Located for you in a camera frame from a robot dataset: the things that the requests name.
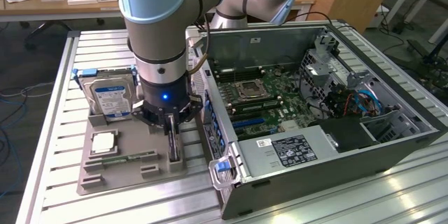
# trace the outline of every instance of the hard drive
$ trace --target hard drive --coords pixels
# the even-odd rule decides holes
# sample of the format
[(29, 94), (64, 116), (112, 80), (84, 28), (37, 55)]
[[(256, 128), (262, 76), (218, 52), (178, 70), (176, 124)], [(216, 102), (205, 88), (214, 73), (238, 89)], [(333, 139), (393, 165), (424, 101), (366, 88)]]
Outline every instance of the hard drive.
[(134, 67), (73, 70), (73, 74), (89, 103), (90, 115), (102, 114), (108, 122), (129, 119), (136, 101)]

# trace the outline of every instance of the floor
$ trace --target floor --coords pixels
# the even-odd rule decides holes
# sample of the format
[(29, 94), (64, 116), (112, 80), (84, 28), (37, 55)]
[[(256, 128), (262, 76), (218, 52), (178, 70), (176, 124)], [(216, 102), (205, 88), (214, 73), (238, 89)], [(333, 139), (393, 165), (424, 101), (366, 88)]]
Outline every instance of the floor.
[[(385, 0), (386, 6), (393, 5), (396, 0)], [(400, 12), (404, 13), (413, 0), (406, 0)], [(428, 2), (425, 8), (414, 17), (413, 31), (405, 30), (400, 37), (417, 40), (422, 46), (430, 50), (430, 45), (426, 40), (437, 30), (438, 26), (446, 19), (448, 11)], [(30, 22), (30, 28), (22, 29), (18, 23), (9, 23), (5, 30), (0, 31), (0, 90), (13, 87), (28, 87), (37, 83), (50, 82), (54, 80), (61, 52), (64, 49), (66, 32), (58, 28), (52, 27), (45, 33), (34, 40), (37, 49), (26, 51), (22, 47), (22, 39), (26, 34), (34, 29), (41, 22)], [(94, 19), (70, 20), (66, 24), (73, 30), (109, 30), (124, 29), (124, 21), (121, 18), (105, 19), (105, 24), (98, 26)], [(385, 36), (377, 29), (368, 29), (364, 33), (366, 39), (384, 49), (394, 45), (398, 40)], [(409, 52), (405, 50), (406, 45), (396, 47), (388, 51), (390, 55), (409, 58)], [(448, 45), (445, 45), (441, 57), (448, 56)], [(50, 90), (50, 86), (36, 89), (30, 94), (45, 93)], [(13, 102), (21, 102), (22, 97), (9, 99)], [(34, 148), (38, 140), (41, 124), (45, 118), (46, 105), (49, 96), (38, 98), (28, 98), (26, 108), (28, 112), (21, 121), (6, 130), (8, 136), (17, 150), (24, 180), (30, 169)], [(0, 119), (2, 119), (17, 105), (0, 103)], [(0, 160), (2, 160), (5, 153), (0, 153)], [(17, 163), (14, 157), (10, 155), (4, 166), (0, 167), (0, 194), (8, 190), (9, 186), (17, 181)], [(14, 222), (20, 201), (22, 196), (25, 182), (20, 182), (14, 187), (10, 194), (0, 198), (0, 223), (9, 224)]]

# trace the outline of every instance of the barcode label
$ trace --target barcode label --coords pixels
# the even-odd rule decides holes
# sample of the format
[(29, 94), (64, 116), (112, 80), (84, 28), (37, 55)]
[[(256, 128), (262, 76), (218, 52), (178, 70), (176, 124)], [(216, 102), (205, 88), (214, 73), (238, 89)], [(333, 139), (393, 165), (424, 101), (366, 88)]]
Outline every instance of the barcode label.
[(258, 148), (272, 145), (270, 138), (257, 140), (257, 145), (258, 145)]

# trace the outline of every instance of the aluminum extrusion table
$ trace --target aluminum extrusion table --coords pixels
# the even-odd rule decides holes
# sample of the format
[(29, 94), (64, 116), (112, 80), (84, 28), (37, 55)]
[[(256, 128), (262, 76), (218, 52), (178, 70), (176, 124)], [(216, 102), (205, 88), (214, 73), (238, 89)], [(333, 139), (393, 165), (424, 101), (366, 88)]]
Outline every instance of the aluminum extrusion table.
[[(448, 109), (438, 100), (354, 31), (345, 28), (342, 33), (441, 122), (448, 124)], [(88, 103), (76, 82), (70, 80), (70, 70), (133, 64), (126, 36), (125, 30), (84, 31), (66, 39), (17, 223), (289, 224), (409, 223), (424, 220), (437, 223), (448, 220), (446, 135), (386, 172), (222, 221), (196, 125), (186, 123), (181, 125), (188, 160), (184, 177), (78, 196), (76, 180)], [(349, 51), (341, 50), (340, 56), (354, 71), (362, 71), (362, 64)]]

